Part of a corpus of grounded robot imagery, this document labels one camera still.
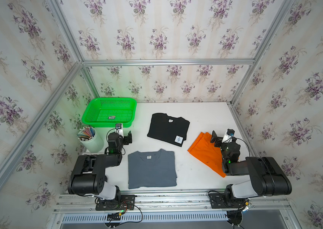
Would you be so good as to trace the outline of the orange t-shirt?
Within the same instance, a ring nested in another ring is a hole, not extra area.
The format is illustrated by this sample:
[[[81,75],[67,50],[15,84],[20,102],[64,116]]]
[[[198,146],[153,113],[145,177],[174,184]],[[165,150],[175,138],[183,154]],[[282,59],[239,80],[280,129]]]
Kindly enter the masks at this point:
[[[210,140],[212,135],[208,132],[201,132],[196,140],[189,147],[188,152],[196,159],[211,168],[221,177],[226,177],[222,167],[222,154],[220,148],[216,148]]]

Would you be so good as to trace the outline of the green plastic basket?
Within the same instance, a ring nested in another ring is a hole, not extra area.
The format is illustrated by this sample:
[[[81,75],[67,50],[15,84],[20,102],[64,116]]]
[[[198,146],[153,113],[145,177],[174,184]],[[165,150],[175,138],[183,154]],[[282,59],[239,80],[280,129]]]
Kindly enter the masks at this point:
[[[102,97],[89,102],[82,122],[96,128],[115,127],[122,124],[129,128],[135,119],[137,101],[133,98]]]

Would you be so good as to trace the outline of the grey t-shirt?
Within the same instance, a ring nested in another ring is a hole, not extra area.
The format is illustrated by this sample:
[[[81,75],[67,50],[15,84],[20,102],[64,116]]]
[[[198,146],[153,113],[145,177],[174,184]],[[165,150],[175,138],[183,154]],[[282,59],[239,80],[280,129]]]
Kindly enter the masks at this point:
[[[177,173],[173,151],[136,151],[128,155],[128,189],[175,186]]]

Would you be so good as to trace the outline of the black t-shirt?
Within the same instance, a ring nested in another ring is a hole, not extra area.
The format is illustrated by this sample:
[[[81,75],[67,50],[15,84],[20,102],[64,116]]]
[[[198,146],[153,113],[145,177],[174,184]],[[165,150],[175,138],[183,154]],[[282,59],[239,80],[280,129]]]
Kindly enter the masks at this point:
[[[190,122],[182,117],[154,113],[151,118],[148,137],[182,147],[187,139]]]

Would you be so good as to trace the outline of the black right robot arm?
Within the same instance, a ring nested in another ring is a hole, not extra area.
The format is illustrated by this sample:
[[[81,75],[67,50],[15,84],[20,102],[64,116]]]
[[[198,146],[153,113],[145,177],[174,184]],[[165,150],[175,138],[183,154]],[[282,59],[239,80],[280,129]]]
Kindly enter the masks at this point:
[[[210,140],[221,151],[222,169],[227,176],[249,176],[248,181],[226,186],[224,202],[232,205],[247,198],[292,193],[291,182],[273,157],[248,156],[240,161],[241,145],[237,140],[233,129],[228,129],[223,137],[213,131]]]

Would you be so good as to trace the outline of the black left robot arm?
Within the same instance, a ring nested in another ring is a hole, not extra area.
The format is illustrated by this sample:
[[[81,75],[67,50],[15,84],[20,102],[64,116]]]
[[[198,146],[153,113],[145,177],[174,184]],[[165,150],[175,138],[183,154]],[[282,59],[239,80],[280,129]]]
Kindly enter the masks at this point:
[[[81,155],[78,157],[68,183],[68,193],[103,201],[121,201],[118,186],[108,183],[107,168],[117,167],[122,161],[125,145],[133,142],[132,133],[122,136],[117,132],[108,135],[108,147],[104,154]]]

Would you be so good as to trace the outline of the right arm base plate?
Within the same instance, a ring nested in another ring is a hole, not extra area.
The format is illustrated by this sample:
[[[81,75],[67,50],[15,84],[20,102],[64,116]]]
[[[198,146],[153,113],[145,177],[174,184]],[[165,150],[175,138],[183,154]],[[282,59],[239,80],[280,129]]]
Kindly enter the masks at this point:
[[[212,209],[241,209],[249,202],[248,198],[228,198],[225,194],[208,192],[207,194]]]

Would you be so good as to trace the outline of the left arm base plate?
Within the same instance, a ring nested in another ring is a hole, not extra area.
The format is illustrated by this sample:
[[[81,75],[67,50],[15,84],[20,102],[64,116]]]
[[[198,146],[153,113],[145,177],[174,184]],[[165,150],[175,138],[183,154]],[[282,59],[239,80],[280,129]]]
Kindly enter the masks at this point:
[[[114,200],[100,200],[96,199],[96,211],[108,211],[108,210],[133,210],[136,195],[121,195],[116,196]]]

